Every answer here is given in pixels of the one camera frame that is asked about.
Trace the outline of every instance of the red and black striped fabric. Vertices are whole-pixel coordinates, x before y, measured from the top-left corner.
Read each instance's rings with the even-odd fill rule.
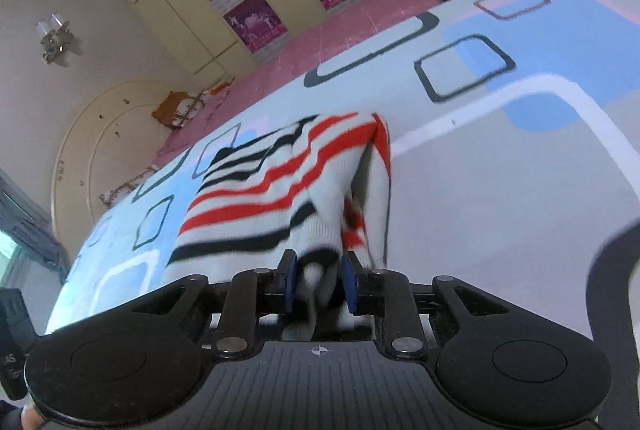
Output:
[[[295,333],[311,337],[334,296],[340,255],[384,265],[389,141],[377,114],[312,116],[222,149],[191,203],[165,281],[191,273],[210,282],[298,254]]]

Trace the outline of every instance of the headboard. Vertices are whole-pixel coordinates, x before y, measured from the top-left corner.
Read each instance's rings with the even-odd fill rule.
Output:
[[[71,262],[107,207],[101,193],[151,164],[169,130],[151,112],[167,84],[127,82],[98,95],[73,122],[60,146],[51,185],[54,234]]]

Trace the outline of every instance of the person's hand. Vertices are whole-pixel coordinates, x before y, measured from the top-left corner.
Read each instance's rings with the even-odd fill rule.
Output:
[[[36,409],[33,401],[22,407],[20,422],[22,423],[22,430],[36,430],[44,424],[44,418]]]

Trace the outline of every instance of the grooved plate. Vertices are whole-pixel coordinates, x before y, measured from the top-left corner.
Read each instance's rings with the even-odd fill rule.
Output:
[[[388,360],[372,342],[268,342],[255,358],[216,366],[178,410],[135,428],[497,429],[455,408],[420,365]]]

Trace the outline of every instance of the patterned bedsheet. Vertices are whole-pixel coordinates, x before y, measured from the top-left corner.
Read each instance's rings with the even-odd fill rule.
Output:
[[[107,213],[49,330],[161,284],[218,149],[348,110],[388,123],[388,266],[457,276],[593,337],[614,375],[600,425],[640,427],[640,0],[452,0],[320,64]]]

